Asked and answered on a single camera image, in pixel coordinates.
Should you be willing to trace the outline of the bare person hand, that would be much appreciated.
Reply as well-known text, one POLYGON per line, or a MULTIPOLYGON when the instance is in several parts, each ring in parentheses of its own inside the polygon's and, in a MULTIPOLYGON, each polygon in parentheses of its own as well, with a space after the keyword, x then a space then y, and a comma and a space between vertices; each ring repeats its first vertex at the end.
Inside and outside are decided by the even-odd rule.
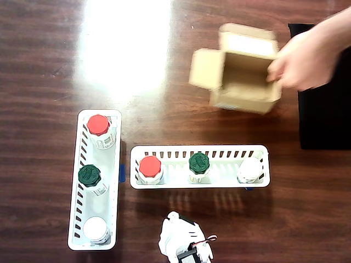
POLYGON ((336 60, 328 32, 315 27, 286 43, 269 65, 267 81, 299 91, 317 88, 331 80, 336 60))

